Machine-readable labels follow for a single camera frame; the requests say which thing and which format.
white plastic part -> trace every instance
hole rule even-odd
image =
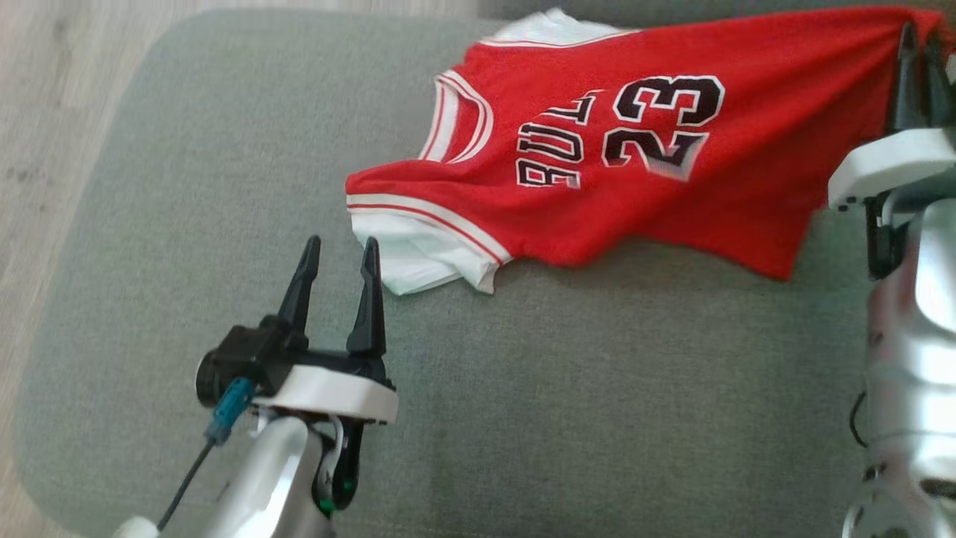
[[[135,516],[119,526],[113,538],[156,538],[160,531],[153,522],[142,516]]]
[[[847,205],[956,166],[956,128],[907,129],[849,153],[830,176],[828,204]]]
[[[304,365],[293,366],[274,397],[257,397],[252,404],[386,423],[399,412],[398,394],[371,379]]]

white trim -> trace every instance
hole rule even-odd
[[[639,32],[641,30],[621,30],[597,22],[578,21],[561,8],[553,8],[515,21],[480,43],[489,47],[566,49]]]
[[[484,256],[496,263],[507,263],[512,260],[501,243],[476,224],[463,216],[433,204],[421,198],[400,196],[397,194],[349,194],[345,197],[349,213],[399,213],[418,220],[425,221],[433,226],[454,233],[468,243],[475,244]],[[377,206],[361,208],[355,206]]]
[[[435,78],[435,112],[419,159],[441,162],[445,158],[457,120],[458,93],[439,78]]]
[[[475,106],[478,107],[478,121],[475,123],[471,140],[461,153],[448,161],[449,164],[461,163],[477,155],[488,143],[489,138],[491,138],[491,130],[494,128],[494,113],[491,111],[491,105],[488,104],[488,101],[458,73],[448,70],[439,75],[438,79],[448,84],[452,90],[457,90],[461,97],[474,102]]]
[[[851,151],[827,185],[831,208],[915,183],[956,166],[956,127],[906,129]]]
[[[392,293],[418,293],[461,278],[479,291],[494,292],[501,265],[473,241],[409,210],[350,211],[358,242],[379,241],[381,281]]]

red stripe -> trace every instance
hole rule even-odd
[[[427,211],[420,210],[420,209],[417,209],[417,208],[408,208],[408,207],[405,207],[405,206],[396,206],[396,205],[392,205],[392,204],[350,204],[350,205],[348,206],[348,208],[349,208],[350,210],[351,210],[351,209],[370,209],[370,210],[382,210],[382,209],[386,209],[386,210],[399,210],[399,211],[404,211],[404,212],[409,212],[409,213],[417,213],[417,214],[420,214],[420,215],[423,215],[423,216],[427,216],[428,218],[430,218],[430,219],[432,219],[432,220],[434,220],[434,221],[436,221],[436,222],[441,223],[443,226],[446,226],[446,227],[450,228],[451,230],[454,230],[457,234],[461,235],[462,237],[464,237],[464,238],[466,238],[467,240],[469,240],[469,241],[471,241],[472,243],[474,243],[478,248],[480,248],[481,250],[485,251],[486,253],[488,253],[489,256],[491,256],[492,258],[494,258],[494,260],[498,263],[498,265],[503,265],[503,264],[505,263],[500,257],[498,257],[498,255],[494,254],[491,250],[489,250],[488,247],[486,247],[485,245],[481,244],[481,243],[478,241],[478,239],[475,239],[474,237],[472,237],[471,235],[469,235],[467,232],[465,232],[465,231],[462,230],[461,228],[455,226],[454,224],[448,222],[447,220],[444,220],[443,218],[441,218],[441,217],[439,217],[439,216],[437,216],[437,215],[435,215],[435,214],[429,213],[429,212],[427,212]]]
[[[475,129],[475,132],[478,133],[478,136],[473,136],[473,137],[472,137],[472,140],[471,140],[471,143],[468,144],[468,146],[465,148],[465,150],[462,151],[461,153],[459,153],[458,155],[455,155],[454,159],[450,159],[451,161],[454,161],[455,159],[458,159],[459,157],[461,157],[461,156],[463,156],[463,155],[467,155],[469,151],[472,151],[472,150],[474,149],[474,147],[478,145],[478,142],[481,140],[481,133],[483,133],[483,132],[485,131],[485,125],[488,124],[488,115],[489,115],[489,114],[488,114],[488,111],[487,111],[487,110],[485,110],[484,108],[482,108],[481,100],[475,98],[475,96],[474,96],[473,94],[470,94],[470,93],[465,89],[465,86],[462,86],[461,84],[458,83],[458,80],[455,80],[454,78],[447,78],[447,77],[444,77],[444,76],[439,76],[439,78],[442,79],[442,80],[444,80],[444,81],[447,82],[448,84],[451,84],[451,85],[457,87],[458,90],[459,90],[459,92],[460,92],[463,96],[465,96],[469,101],[474,102],[474,103],[475,103],[475,106],[477,106],[479,110],[485,112],[485,114],[481,114],[481,113],[478,114],[478,116],[481,117],[481,119],[482,119],[480,128],[476,128],[476,129]]]
[[[431,140],[428,141],[428,147],[425,149],[424,153],[422,154],[422,158],[425,160],[428,160],[428,154],[431,153],[431,148],[435,145],[435,141],[438,140],[438,132],[442,130],[442,116],[444,114],[445,114],[445,88],[439,88],[438,119],[435,121],[435,130],[431,133]]]

black cable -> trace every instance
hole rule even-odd
[[[166,513],[163,515],[163,518],[160,519],[160,522],[156,525],[156,529],[158,529],[159,532],[163,532],[163,529],[166,528],[166,524],[169,523],[169,519],[173,517],[173,512],[176,511],[176,506],[179,506],[179,502],[183,499],[183,495],[185,495],[185,490],[189,487],[189,483],[192,482],[193,477],[196,476],[196,471],[199,470],[199,466],[203,464],[203,461],[206,460],[206,456],[209,455],[209,451],[212,450],[212,447],[215,445],[216,443],[212,439],[207,442],[206,446],[203,448],[203,451],[199,453],[199,457],[193,462],[189,472],[185,474],[183,483],[180,484],[179,491],[177,491],[176,496],[173,497],[173,502],[170,503],[169,508],[166,509]]]
[[[859,406],[862,405],[863,398],[865,397],[866,391],[861,392],[857,396],[857,401],[853,404],[853,409],[850,410],[850,433],[853,434],[853,439],[856,440],[857,444],[863,448],[869,445],[859,436],[859,432],[857,431],[857,413],[859,413]]]

basketball jersey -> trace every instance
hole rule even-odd
[[[460,277],[490,293],[514,258],[578,266],[630,235],[787,279],[828,178],[883,134],[910,20],[922,43],[943,24],[905,8],[631,31],[532,15],[436,77],[418,159],[348,178],[353,230],[378,238],[398,294]]]

